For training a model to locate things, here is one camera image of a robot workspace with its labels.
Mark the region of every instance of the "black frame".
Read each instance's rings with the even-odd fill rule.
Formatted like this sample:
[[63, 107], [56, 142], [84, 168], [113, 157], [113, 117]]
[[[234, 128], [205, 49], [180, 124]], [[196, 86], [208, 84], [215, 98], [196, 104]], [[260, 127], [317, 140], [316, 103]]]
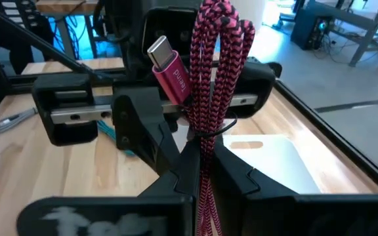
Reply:
[[[36, 43], [36, 41], [38, 41], [38, 39], [35, 39], [35, 41], [33, 42], [34, 45], [35, 44], [42, 45], [43, 48], [48, 47], [48, 45], [45, 45], [44, 43], [40, 43], [40, 42]], [[61, 54], [56, 53], [56, 58], [59, 58], [59, 56], [61, 56]], [[75, 62], [71, 62], [69, 60], [67, 60], [67, 63], [69, 64], [68, 67], [71, 67], [71, 66], [77, 67], [78, 65]], [[81, 73], [85, 73], [85, 72], [88, 72], [89, 68], [77, 67], [77, 69]], [[101, 70], [97, 70], [97, 72], [104, 72], [104, 73], [108, 73], [112, 75], [124, 75], [125, 68], [101, 69]], [[50, 74], [37, 74], [37, 75], [16, 75], [12, 77], [7, 77], [7, 76], [4, 76], [4, 74], [1, 74], [0, 85], [7, 85], [7, 86], [5, 86], [6, 93], [3, 96], [0, 96], [0, 102], [2, 101], [3, 97], [6, 95], [30, 93], [33, 82], [37, 79], [37, 77], [48, 76], [48, 75], [59, 75], [59, 74], [72, 75], [74, 73], [65, 72], [65, 73], [55, 73], [55, 74], [50, 73]], [[112, 77], [107, 77], [103, 80], [92, 79], [91, 82], [92, 82], [93, 87], [111, 86], [112, 83], [114, 82], [114, 79]], [[281, 81], [277, 81], [274, 87], [290, 103], [292, 103], [294, 107], [296, 107], [316, 128], [318, 128], [319, 131], [322, 132], [323, 135], [328, 137], [328, 139], [331, 142], [333, 142], [345, 155], [348, 156], [349, 159], [351, 159], [360, 169], [362, 169], [378, 185], [378, 166], [374, 162], [372, 162], [362, 152], [356, 149], [351, 143], [345, 140], [338, 132], [336, 132], [330, 125], [328, 125], [313, 109], [308, 107], [292, 91], [290, 91]]]

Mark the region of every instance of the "mounting hole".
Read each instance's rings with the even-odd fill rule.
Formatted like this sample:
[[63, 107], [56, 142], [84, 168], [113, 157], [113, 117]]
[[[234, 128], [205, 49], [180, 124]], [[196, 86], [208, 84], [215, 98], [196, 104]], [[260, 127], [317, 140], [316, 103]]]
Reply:
[[76, 121], [76, 120], [79, 120], [80, 117], [79, 117], [79, 115], [77, 115], [77, 114], [73, 114], [73, 115], [70, 116], [70, 119], [71, 119], [72, 121]]
[[112, 115], [112, 114], [110, 114], [109, 111], [103, 111], [103, 112], [101, 113], [102, 118], [108, 118], [108, 117], [110, 117], [111, 115]]

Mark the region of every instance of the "red braided cable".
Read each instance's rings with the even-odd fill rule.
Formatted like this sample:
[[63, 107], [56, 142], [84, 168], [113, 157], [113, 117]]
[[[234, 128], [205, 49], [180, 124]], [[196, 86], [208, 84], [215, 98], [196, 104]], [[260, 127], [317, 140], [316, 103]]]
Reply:
[[[218, 35], [220, 60], [210, 99], [211, 70]], [[192, 33], [190, 51], [192, 105], [186, 108], [195, 132], [213, 133], [220, 129], [254, 36], [255, 28], [252, 23], [247, 20], [239, 21], [238, 12], [229, 0], [205, 0], [201, 4]], [[204, 236], [206, 233], [212, 236], [211, 218], [218, 235], [222, 235], [209, 179], [214, 145], [215, 137], [201, 138], [197, 236]]]

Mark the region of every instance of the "concrete floor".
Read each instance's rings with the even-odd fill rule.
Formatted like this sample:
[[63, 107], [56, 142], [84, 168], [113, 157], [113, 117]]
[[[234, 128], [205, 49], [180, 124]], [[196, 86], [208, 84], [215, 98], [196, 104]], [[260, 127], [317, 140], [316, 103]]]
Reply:
[[[265, 24], [271, 25], [277, 20], [278, 13], [272, 10], [266, 12]], [[77, 21], [76, 31], [79, 35], [84, 26], [84, 19], [77, 18]], [[286, 24], [282, 33], [261, 26], [257, 34], [258, 40], [251, 49], [251, 56], [257, 57], [261, 62], [281, 63], [283, 72], [280, 79], [311, 108], [322, 109], [378, 100], [378, 53], [366, 53], [362, 57], [363, 62], [352, 68], [347, 64], [357, 46], [352, 45], [340, 50], [345, 40], [331, 34], [331, 40], [336, 41], [332, 58], [325, 56], [323, 52], [303, 51], [290, 41], [292, 27], [292, 24]], [[87, 32], [80, 40], [79, 48], [81, 58], [93, 57]], [[0, 59], [9, 71], [7, 52], [4, 52], [4, 49], [0, 50]], [[39, 53], [35, 50], [36, 61], [43, 60]], [[103, 43], [98, 46], [98, 54], [100, 57], [115, 56], [117, 49]], [[325, 112], [321, 113], [321, 116], [378, 165], [378, 106]]]

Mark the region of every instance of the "blue cable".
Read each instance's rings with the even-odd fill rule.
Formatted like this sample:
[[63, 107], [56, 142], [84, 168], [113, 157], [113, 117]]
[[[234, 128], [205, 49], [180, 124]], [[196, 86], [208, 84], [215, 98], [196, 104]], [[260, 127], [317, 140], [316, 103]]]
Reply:
[[[101, 131], [104, 134], [106, 134], [107, 136], [109, 136], [109, 138], [111, 138], [116, 143], [116, 133], [115, 133], [115, 130], [112, 129], [110, 126], [108, 126], [106, 124], [106, 122], [104, 122], [104, 121], [97, 121], [97, 127], [98, 127], [99, 131]], [[126, 155], [135, 156], [135, 154], [131, 150], [125, 150], [123, 152], [125, 152]]]

